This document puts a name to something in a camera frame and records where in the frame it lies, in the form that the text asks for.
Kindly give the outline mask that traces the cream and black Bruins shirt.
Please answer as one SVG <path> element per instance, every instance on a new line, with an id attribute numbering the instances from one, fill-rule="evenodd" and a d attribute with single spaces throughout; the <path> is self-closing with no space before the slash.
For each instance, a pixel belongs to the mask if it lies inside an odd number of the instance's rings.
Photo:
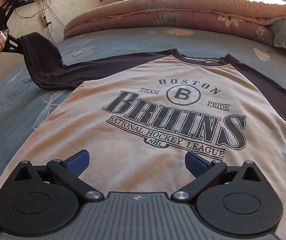
<path id="1" fill-rule="evenodd" d="M 176 49 L 64 64 L 38 33 L 18 39 L 32 81 L 68 97 L 0 176 L 0 239 L 286 239 L 286 89 L 227 54 Z M 80 150 L 79 201 L 46 164 Z M 192 152 L 227 164 L 194 202 Z"/>

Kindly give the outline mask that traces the blue floral bed sheet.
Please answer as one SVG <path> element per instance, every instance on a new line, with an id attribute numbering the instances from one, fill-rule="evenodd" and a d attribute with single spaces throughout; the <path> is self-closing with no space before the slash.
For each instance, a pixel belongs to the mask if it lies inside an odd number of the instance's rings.
<path id="1" fill-rule="evenodd" d="M 231 54 L 286 89 L 286 50 L 227 34 L 170 27 L 110 29 L 58 44 L 65 64 L 176 48 L 192 57 Z M 14 154 L 69 95 L 37 87 L 24 64 L 0 81 L 0 176 Z"/>

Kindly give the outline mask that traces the pink floral folded quilt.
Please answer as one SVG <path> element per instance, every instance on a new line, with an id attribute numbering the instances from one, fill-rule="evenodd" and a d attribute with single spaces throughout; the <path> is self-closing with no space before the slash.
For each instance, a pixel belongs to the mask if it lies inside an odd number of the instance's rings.
<path id="1" fill-rule="evenodd" d="M 64 38 L 117 28 L 172 27 L 212 31 L 269 44 L 270 26 L 286 20 L 282 0 L 124 0 L 68 22 Z"/>

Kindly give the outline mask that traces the white wall power strip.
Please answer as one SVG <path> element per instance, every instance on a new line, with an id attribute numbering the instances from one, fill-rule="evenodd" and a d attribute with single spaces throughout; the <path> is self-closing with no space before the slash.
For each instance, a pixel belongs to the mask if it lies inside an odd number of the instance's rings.
<path id="1" fill-rule="evenodd" d="M 47 20 L 47 16 L 43 12 L 40 14 L 40 18 L 45 28 L 47 28 L 50 24 L 52 24 L 51 21 Z"/>

